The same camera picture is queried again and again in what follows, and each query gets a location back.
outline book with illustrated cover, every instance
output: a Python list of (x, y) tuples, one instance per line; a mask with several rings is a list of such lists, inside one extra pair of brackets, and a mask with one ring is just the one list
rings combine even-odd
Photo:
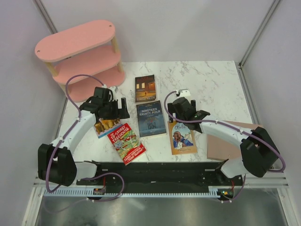
[(125, 165), (128, 165), (146, 151), (127, 123), (109, 133), (108, 137)]
[(122, 126), (120, 123), (120, 120), (99, 120), (97, 123), (94, 125), (95, 132), (98, 136), (98, 138), (101, 138), (103, 136), (108, 135), (115, 129), (119, 128)]
[(155, 75), (135, 78), (135, 102), (149, 102), (157, 99)]
[(198, 152), (193, 132), (183, 123), (168, 123), (168, 131), (173, 155)]
[(161, 102), (137, 105), (140, 137), (166, 134)]

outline marble tabletop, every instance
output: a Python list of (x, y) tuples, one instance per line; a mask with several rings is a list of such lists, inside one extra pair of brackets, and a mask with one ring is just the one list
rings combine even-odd
[[(181, 62), (133, 62), (123, 63), (126, 79), (118, 88), (117, 98), (126, 97), (130, 118), (128, 122), (136, 134), (139, 134), (135, 104), (135, 79), (145, 75), (155, 75), (158, 100), (164, 103), (165, 96), (177, 89), (188, 88), (191, 99), (195, 99), (198, 110), (205, 110), (229, 121), (252, 123), (245, 95), (233, 61), (181, 61)], [(168, 103), (175, 100), (170, 97)], [(59, 135), (62, 135), (77, 118), (77, 110), (68, 101)], [(194, 132), (198, 152), (195, 154), (172, 155), (167, 135), (142, 138), (147, 152), (134, 162), (171, 162), (171, 161), (211, 161), (207, 159), (207, 139), (205, 134)], [(75, 161), (114, 161), (122, 162), (107, 137), (98, 138), (91, 128), (77, 146), (73, 158)]]

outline pink shelf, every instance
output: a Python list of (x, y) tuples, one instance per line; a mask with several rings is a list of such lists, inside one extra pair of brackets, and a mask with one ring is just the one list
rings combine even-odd
[(115, 26), (106, 20), (94, 20), (43, 38), (35, 54), (44, 62), (56, 62), (109, 42)]
[[(116, 66), (120, 57), (120, 52), (114, 53), (112, 46), (100, 46), (60, 62), (55, 67), (58, 76), (53, 79), (57, 83), (66, 84), (69, 78), (77, 74), (95, 75)], [(83, 79), (85, 77), (75, 78), (70, 84)]]
[[(96, 74), (94, 77), (102, 81), (107, 87), (119, 86), (125, 79), (125, 73), (120, 73), (117, 66), (108, 69), (106, 71)], [(93, 96), (95, 87), (101, 87), (102, 85), (93, 78), (87, 78), (79, 82), (73, 83), (68, 88), (70, 89), (70, 97), (75, 102), (81, 102), (87, 100)]]

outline white wall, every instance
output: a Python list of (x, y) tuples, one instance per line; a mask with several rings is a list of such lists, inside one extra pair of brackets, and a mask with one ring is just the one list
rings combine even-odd
[(116, 26), (122, 60), (239, 62), (273, 0), (41, 0), (58, 31)]
[(0, 8), (0, 224), (20, 225), (37, 174), (37, 151), (54, 136), (64, 94), (34, 47), (50, 34), (33, 2)]
[(277, 8), (244, 66), (259, 113), (286, 163), (301, 212), (301, 1)]

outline gray floor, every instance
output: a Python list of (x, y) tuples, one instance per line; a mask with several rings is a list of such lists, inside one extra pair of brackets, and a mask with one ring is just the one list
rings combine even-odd
[[(82, 198), (44, 198), (59, 210)], [(248, 190), (233, 203), (204, 198), (119, 198), (79, 203), (59, 214), (41, 207), (36, 226), (286, 226), (276, 190)]]

